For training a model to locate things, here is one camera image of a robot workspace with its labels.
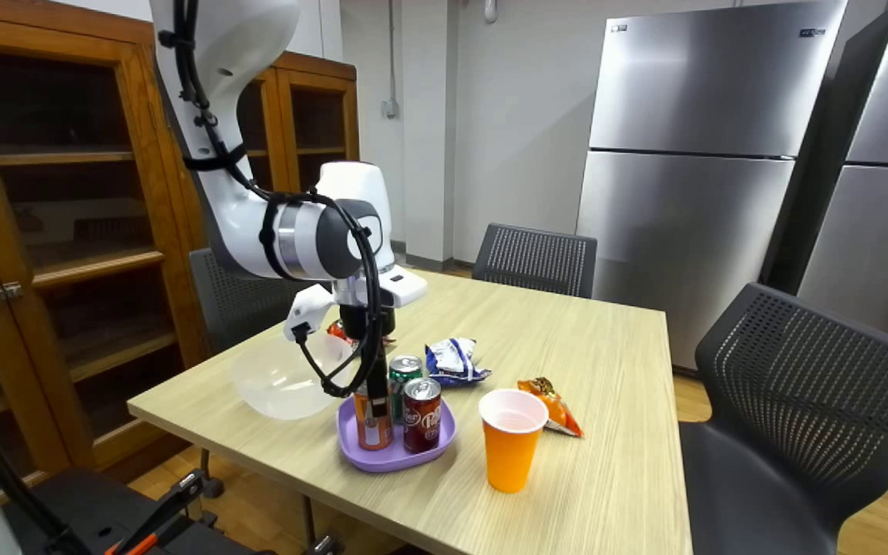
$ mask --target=floor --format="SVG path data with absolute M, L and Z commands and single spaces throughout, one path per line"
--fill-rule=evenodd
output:
M 710 402 L 697 380 L 675 376 L 675 406 L 682 421 L 706 421 Z M 175 479 L 198 465 L 198 449 L 182 449 L 148 474 L 135 479 L 133 486 L 148 498 L 160 498 Z M 213 474 L 224 480 L 222 499 L 203 499 L 203 510 L 220 516 L 220 527 L 250 550 L 268 552 L 306 552 L 306 519 L 301 499 L 265 474 L 213 458 Z M 344 516 L 316 506 L 319 531 L 329 531 L 344 542 L 344 552 L 380 555 L 397 552 L 405 542 L 376 534 Z M 842 555 L 888 555 L 888 495 L 854 516 L 842 527 Z

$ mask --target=orange cup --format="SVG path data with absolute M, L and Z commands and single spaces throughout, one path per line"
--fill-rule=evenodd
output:
M 484 429 L 487 483 L 502 495 L 524 491 L 534 449 L 545 422 L 545 405 L 517 390 L 492 390 L 478 402 Z

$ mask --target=purple tray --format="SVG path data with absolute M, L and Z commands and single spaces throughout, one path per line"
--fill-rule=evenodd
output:
M 370 474 L 384 474 L 384 473 L 401 473 L 401 470 L 433 463 L 446 449 L 446 443 L 454 443 L 454 436 L 457 436 L 454 417 L 451 417 L 446 405 L 441 402 L 441 440 L 439 440 L 439 447 L 422 449 L 422 454 L 406 454 L 405 449 L 405 427 L 396 427 L 396 436 L 392 436 L 396 440 L 384 449 L 360 449 L 351 397 L 339 406 L 342 458 L 349 461 L 349 465 L 370 473 Z

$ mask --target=wooden table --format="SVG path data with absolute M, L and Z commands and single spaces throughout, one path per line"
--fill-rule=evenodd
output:
M 336 443 L 336 405 L 296 422 L 246 406 L 229 376 L 243 348 L 300 364 L 277 328 L 133 397 L 130 409 L 428 552 L 692 552 L 666 317 L 446 275 L 427 281 L 427 298 L 397 311 L 396 353 L 473 336 L 492 370 L 478 390 L 444 393 L 458 431 L 428 465 L 351 470 Z M 510 498 L 484 480 L 475 405 L 517 376 L 550 376 L 585 439 L 544 436 L 531 483 Z

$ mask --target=chip bag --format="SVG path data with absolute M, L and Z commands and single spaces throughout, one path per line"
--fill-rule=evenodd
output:
M 550 431 L 582 439 L 580 422 L 574 421 L 574 414 L 567 409 L 567 405 L 560 402 L 560 394 L 556 393 L 556 387 L 545 376 L 517 380 L 517 390 L 536 394 L 545 405 L 545 409 L 550 409 L 545 429 Z

